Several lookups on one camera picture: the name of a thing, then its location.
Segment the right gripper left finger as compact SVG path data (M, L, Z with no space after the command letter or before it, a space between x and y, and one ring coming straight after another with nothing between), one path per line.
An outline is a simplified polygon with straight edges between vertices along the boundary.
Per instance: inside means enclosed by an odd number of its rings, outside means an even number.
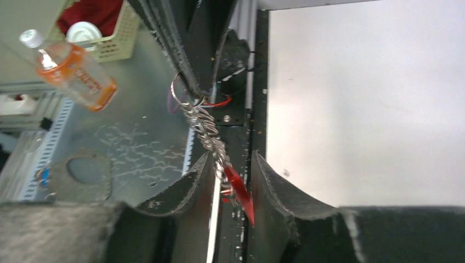
M124 202L1 205L1 262L206 262L213 158L133 208Z

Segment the red grey keyring holder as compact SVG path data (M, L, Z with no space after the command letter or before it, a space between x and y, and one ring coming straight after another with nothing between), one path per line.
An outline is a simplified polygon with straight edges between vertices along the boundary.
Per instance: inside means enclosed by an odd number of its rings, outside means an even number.
M250 193L246 189L245 182L239 173L234 169L230 158L226 152L225 143L220 139L219 131L216 127L214 117L208 111L201 107L204 99L198 100L196 104L189 101L181 101L175 92L175 84L178 79L184 79L184 75L178 72L170 86L172 98L180 106L183 115L200 140L203 148L212 153L215 161L215 169L219 171L217 176L222 182L226 181L229 187L226 188L226 194L230 202L238 202L242 206L249 222L254 225L254 208Z

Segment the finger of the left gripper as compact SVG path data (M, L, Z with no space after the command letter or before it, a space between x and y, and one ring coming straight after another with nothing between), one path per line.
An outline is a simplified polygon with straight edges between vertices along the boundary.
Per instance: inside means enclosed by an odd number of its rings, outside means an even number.
M237 1L161 1L179 71L190 93L210 94Z
M203 97L199 81L182 45L171 2L134 0L128 3L158 42L170 65L183 76L188 94L195 98Z

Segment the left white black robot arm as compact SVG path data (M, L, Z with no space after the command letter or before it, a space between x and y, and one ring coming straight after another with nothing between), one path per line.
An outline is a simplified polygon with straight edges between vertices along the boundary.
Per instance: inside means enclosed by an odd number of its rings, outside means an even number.
M210 95L215 82L247 67L250 49L229 29L236 3L130 1L196 98Z

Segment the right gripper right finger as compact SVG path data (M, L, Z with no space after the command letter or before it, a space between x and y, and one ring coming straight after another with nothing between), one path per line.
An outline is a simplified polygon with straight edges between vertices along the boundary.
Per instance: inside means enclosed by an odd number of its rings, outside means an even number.
M464 207L336 208L251 159L254 262L464 262Z

